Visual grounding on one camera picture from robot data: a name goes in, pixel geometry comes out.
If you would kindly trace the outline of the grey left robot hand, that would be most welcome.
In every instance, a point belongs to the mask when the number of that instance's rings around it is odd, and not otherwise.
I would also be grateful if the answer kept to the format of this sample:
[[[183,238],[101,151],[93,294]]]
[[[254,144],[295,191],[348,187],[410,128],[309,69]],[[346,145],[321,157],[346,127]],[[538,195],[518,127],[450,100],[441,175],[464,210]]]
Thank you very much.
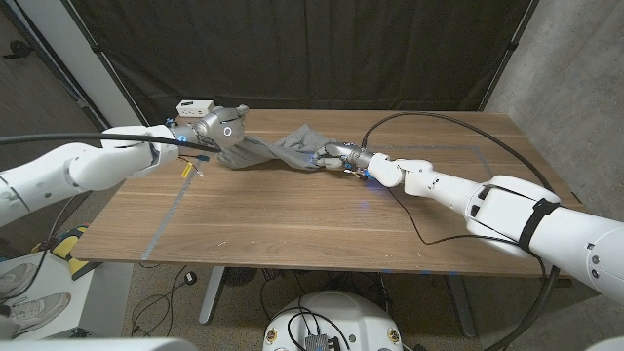
[[[244,140],[244,121],[248,112],[249,108],[244,104],[238,107],[218,106],[190,126],[200,144],[228,148]]]

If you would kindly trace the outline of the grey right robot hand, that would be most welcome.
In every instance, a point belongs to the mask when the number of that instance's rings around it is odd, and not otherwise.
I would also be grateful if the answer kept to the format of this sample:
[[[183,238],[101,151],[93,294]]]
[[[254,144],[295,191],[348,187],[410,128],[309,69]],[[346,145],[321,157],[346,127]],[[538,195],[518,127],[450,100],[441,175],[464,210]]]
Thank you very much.
[[[372,152],[357,144],[329,142],[314,153],[312,160],[316,166],[332,171],[342,171],[366,169],[372,157]]]

